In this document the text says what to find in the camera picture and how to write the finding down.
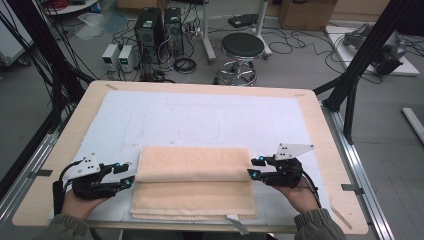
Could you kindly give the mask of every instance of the stool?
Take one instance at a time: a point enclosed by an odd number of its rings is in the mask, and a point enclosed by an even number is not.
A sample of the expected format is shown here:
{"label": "stool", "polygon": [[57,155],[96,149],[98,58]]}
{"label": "stool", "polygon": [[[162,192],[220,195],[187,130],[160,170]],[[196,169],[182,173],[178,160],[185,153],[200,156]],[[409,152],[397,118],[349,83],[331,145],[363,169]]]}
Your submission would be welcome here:
{"label": "stool", "polygon": [[264,49],[262,40],[252,34],[228,34],[222,39],[221,50],[233,60],[219,69],[219,78],[228,85],[252,86],[256,81],[256,70],[252,60],[259,58]]}

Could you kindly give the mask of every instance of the floor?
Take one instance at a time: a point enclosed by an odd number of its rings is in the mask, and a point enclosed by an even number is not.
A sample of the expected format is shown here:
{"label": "floor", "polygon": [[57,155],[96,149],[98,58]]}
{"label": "floor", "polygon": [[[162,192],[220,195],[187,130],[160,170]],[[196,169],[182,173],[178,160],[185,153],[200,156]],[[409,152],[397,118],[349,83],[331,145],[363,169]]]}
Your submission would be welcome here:
{"label": "floor", "polygon": [[[70,42],[88,68],[100,79],[107,79],[100,56],[107,44],[112,42],[113,34],[125,29],[126,20],[115,10],[114,4],[107,4],[102,12],[105,17],[103,35],[86,41],[73,36],[83,26],[75,25],[80,23],[76,19],[78,14],[70,14],[62,19],[65,29],[70,33]],[[220,40],[227,34],[222,30],[233,30],[226,23],[227,18],[228,16],[216,16],[211,20],[210,38],[217,54],[215,63],[208,64],[200,37],[194,37],[191,41],[193,48],[186,46],[186,51],[191,52],[193,49],[192,59],[197,63],[197,70],[189,75],[170,72],[167,75],[168,79],[185,84],[213,83],[217,69],[228,60],[219,50]],[[333,24],[358,25],[352,22],[333,22]],[[275,18],[267,18],[264,26],[277,28],[279,25]],[[299,44],[302,43],[293,38],[289,39],[289,42],[296,47],[290,48],[282,44],[285,42],[282,39],[284,33],[287,36],[299,35],[299,39],[307,46],[300,47]],[[339,76],[340,74],[336,71],[343,71],[341,63],[327,59],[328,64],[336,70],[334,71],[325,62],[331,48],[322,40],[327,39],[324,33],[307,32],[307,34],[264,28],[263,37],[271,45],[274,53],[267,60],[255,61],[258,81],[254,86],[314,89]],[[423,40],[416,37],[409,39]],[[410,53],[406,57],[421,73],[424,72],[423,57]],[[359,82],[353,122],[352,136],[355,148],[394,237],[424,239],[422,228],[424,226],[424,187],[422,185],[424,147],[401,112],[403,107],[412,108],[418,119],[424,122],[424,75],[385,76],[381,79],[369,74],[364,76],[368,79],[362,79]],[[326,92],[318,98],[324,100],[328,95],[329,92]],[[1,178],[44,121],[50,108],[46,87],[34,67],[16,65],[0,72]],[[0,239],[30,239],[42,230],[14,226],[10,219],[1,221],[0,229]],[[100,230],[99,234],[103,239],[117,239],[119,232]],[[293,235],[279,234],[277,238],[293,239]],[[377,238],[371,226],[368,234],[350,235],[348,239]]]}

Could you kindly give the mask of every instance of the sleeve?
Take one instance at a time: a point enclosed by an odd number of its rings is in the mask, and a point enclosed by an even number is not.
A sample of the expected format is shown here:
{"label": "sleeve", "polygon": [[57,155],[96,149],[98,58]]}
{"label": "sleeve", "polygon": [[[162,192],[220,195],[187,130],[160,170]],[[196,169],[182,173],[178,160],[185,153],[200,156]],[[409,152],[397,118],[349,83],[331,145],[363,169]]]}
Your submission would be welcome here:
{"label": "sleeve", "polygon": [[335,223],[327,209],[304,212],[294,218],[298,232],[295,240],[345,240],[342,229]]}
{"label": "sleeve", "polygon": [[50,225],[33,240],[93,240],[88,225],[75,217],[59,214]]}

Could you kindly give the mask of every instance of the round stool seat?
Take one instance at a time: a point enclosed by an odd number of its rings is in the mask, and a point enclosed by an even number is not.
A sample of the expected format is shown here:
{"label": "round stool seat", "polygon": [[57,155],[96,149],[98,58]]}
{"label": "round stool seat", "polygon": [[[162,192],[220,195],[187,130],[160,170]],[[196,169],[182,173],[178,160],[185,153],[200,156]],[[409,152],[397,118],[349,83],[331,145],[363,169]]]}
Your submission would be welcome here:
{"label": "round stool seat", "polygon": [[249,33],[231,33],[222,39],[224,53],[235,58],[257,58],[264,48],[262,40]]}

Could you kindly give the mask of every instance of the beige towel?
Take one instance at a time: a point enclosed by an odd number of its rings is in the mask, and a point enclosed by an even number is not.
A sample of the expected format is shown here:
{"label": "beige towel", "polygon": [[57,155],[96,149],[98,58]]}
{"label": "beige towel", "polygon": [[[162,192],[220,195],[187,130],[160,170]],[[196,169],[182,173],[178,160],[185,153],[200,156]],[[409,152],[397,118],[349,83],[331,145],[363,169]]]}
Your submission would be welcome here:
{"label": "beige towel", "polygon": [[131,213],[159,220],[224,220],[256,216],[249,150],[145,147]]}

